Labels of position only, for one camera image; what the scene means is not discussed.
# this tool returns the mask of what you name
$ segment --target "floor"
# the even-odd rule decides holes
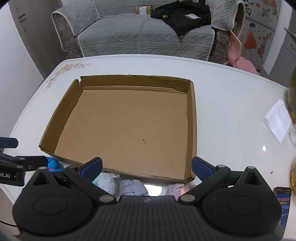
[[[0,188],[0,220],[5,223],[15,225],[14,219],[12,217],[12,207],[13,204]],[[16,227],[11,227],[2,223],[0,223],[0,225],[14,235],[18,235],[20,233]]]

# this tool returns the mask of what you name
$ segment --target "plastic bag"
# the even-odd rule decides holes
[[[185,184],[185,185],[181,183],[171,184],[171,185],[168,185],[165,196],[174,196],[175,199],[178,200],[178,198],[181,195],[188,192],[195,186],[196,186],[195,184]]]
[[[93,181],[93,184],[108,192],[111,195],[114,195],[117,189],[117,183],[114,178],[120,178],[119,174],[106,173],[102,172],[96,177]]]

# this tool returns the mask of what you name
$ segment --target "cardboard flap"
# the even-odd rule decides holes
[[[81,86],[152,86],[172,88],[183,93],[188,92],[190,80],[167,76],[147,75],[92,75],[81,76]]]
[[[108,86],[84,86],[83,90],[143,90],[186,94],[172,88],[154,87],[154,86],[131,86],[131,85],[108,85]]]
[[[194,180],[194,177],[189,176],[186,179],[177,179],[177,178],[171,178],[171,177],[160,177],[160,176],[154,176],[154,175],[148,175],[148,174],[143,174],[143,173],[135,173],[135,172],[124,172],[120,170],[115,170],[115,169],[109,169],[109,168],[103,168],[105,172],[111,172],[111,173],[118,173],[118,174],[123,174],[123,175],[130,175],[134,177],[139,177],[139,178],[149,178],[149,179],[155,179],[155,180],[163,180],[163,181],[169,181],[169,182],[174,182],[174,183],[188,183]]]
[[[187,118],[188,122],[192,124],[188,125],[187,135],[187,155],[184,179],[188,177],[195,178],[195,174],[191,170],[192,157],[197,156],[197,123],[196,123],[196,104],[195,104],[195,92],[193,82],[190,83],[190,87],[187,93]]]
[[[46,127],[39,144],[40,148],[54,153],[64,126],[82,92],[83,88],[79,84],[79,81],[74,80],[54,111]]]

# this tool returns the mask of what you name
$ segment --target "cardboard package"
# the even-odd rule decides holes
[[[167,76],[97,75],[74,80],[39,147],[107,172],[187,183],[197,151],[193,82]]]
[[[136,6],[136,14],[152,14],[154,11],[152,5]]]

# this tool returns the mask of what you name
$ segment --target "white paper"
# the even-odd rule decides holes
[[[140,14],[147,14],[147,7],[139,7]]]
[[[185,15],[185,17],[188,17],[188,18],[190,18],[190,19],[197,19],[197,18],[201,18],[201,17],[199,17],[199,16],[196,16],[195,14],[193,14],[193,13],[190,13],[190,14],[187,14],[187,15]]]
[[[285,103],[279,99],[263,118],[263,122],[281,143],[292,123],[292,118],[285,107]]]

